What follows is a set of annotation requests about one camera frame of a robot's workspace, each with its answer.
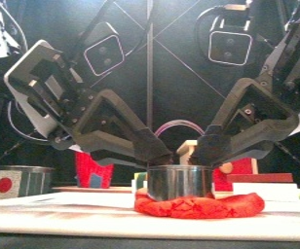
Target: screw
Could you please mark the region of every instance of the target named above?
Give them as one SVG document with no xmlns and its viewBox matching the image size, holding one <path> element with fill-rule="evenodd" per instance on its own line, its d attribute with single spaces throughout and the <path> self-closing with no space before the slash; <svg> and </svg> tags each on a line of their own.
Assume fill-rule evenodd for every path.
<svg viewBox="0 0 300 249">
<path fill-rule="evenodd" d="M 246 115 L 251 115 L 251 110 L 250 110 L 250 109 L 246 109 L 246 110 L 244 110 L 244 114 L 246 114 Z"/>
</svg>

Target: white table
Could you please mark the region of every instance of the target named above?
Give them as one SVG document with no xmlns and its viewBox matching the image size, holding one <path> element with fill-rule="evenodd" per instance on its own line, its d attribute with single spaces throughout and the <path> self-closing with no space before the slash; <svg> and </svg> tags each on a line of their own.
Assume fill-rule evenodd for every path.
<svg viewBox="0 0 300 249">
<path fill-rule="evenodd" d="M 112 248 L 116 243 L 119 248 L 186 248 L 184 243 L 192 248 L 300 248 L 300 201 L 267 201 L 258 216 L 222 220 L 146 216 L 132 211 L 132 202 L 128 193 L 77 192 L 0 200 L 0 242 L 25 240 L 28 247 L 19 248 L 43 248 L 35 241 L 44 239 L 59 248 L 73 248 L 71 241 L 113 242 Z"/>
</svg>

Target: wooden block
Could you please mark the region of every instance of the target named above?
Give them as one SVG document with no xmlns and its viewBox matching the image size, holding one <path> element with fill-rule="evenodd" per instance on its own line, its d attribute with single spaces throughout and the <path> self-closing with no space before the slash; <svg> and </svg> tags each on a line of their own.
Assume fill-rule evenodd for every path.
<svg viewBox="0 0 300 249">
<path fill-rule="evenodd" d="M 230 183 L 291 183 L 291 173 L 268 174 L 228 174 L 226 180 Z"/>
</svg>

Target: red play dough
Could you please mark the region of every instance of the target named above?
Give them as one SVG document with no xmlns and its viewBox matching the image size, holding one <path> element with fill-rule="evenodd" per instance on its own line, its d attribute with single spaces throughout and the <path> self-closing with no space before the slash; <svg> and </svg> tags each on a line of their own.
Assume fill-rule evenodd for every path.
<svg viewBox="0 0 300 249">
<path fill-rule="evenodd" d="M 255 216 L 264 208 L 264 202 L 256 194 L 230 196 L 222 199 L 208 197 L 179 197 L 155 201 L 147 196 L 147 190 L 135 193 L 134 210 L 158 217 L 179 219 L 222 219 Z"/>
</svg>

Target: white surface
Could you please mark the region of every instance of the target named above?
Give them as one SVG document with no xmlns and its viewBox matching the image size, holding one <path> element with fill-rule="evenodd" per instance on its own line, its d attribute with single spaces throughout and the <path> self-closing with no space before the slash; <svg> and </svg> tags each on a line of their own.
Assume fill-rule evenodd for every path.
<svg viewBox="0 0 300 249">
<path fill-rule="evenodd" d="M 295 183 L 232 183 L 234 195 L 246 195 L 250 193 L 256 193 L 263 200 L 300 200 Z"/>
<path fill-rule="evenodd" d="M 0 200 L 0 232 L 300 241 L 300 201 L 266 202 L 252 218 L 180 220 L 132 211 L 132 194 L 55 193 Z"/>
</svg>

